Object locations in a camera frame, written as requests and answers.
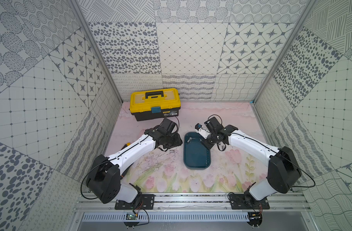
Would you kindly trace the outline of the teal plastic storage tray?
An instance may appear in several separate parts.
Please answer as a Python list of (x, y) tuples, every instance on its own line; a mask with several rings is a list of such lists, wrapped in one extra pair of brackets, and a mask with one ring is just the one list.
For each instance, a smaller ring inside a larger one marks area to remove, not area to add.
[(204, 170), (211, 165), (211, 152), (201, 143), (201, 138), (197, 132), (188, 132), (184, 136), (183, 161), (188, 169)]

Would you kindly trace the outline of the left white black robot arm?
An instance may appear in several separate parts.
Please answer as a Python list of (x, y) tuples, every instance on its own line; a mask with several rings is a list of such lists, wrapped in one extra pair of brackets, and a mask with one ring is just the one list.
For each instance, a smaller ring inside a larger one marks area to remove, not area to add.
[(104, 204), (112, 200), (123, 201), (138, 208), (141, 205), (141, 189), (132, 183), (121, 183), (127, 170), (138, 159), (155, 149), (166, 152), (181, 145), (179, 122), (165, 118), (159, 125), (145, 130), (143, 135), (120, 151), (108, 157), (96, 157), (81, 185), (85, 185), (95, 195), (92, 200), (99, 199)]

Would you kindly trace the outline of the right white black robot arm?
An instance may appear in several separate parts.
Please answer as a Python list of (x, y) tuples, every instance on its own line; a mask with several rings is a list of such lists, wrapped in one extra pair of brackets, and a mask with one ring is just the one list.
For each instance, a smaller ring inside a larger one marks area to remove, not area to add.
[(267, 177), (244, 192), (245, 201), (258, 202), (271, 194), (287, 193), (301, 177), (301, 169), (290, 148), (262, 143), (232, 125), (214, 128), (208, 123), (206, 126), (205, 130), (197, 124), (195, 130), (202, 136), (202, 144), (207, 149), (219, 143), (231, 145), (252, 155), (267, 167)]

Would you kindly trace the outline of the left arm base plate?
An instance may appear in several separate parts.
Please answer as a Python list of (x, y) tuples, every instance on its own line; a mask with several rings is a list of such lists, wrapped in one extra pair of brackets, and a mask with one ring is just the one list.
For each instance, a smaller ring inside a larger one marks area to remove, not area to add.
[(115, 210), (153, 210), (154, 201), (154, 194), (140, 194), (130, 203), (117, 200)]

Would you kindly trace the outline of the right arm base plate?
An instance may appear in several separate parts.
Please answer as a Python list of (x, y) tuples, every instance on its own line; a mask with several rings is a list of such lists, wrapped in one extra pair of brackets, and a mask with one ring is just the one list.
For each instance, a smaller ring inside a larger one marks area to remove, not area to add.
[(251, 209), (256, 211), (270, 209), (270, 205), (266, 197), (263, 200), (257, 201), (251, 196), (245, 194), (236, 194), (233, 192), (228, 193), (227, 197), (231, 208), (234, 210)]

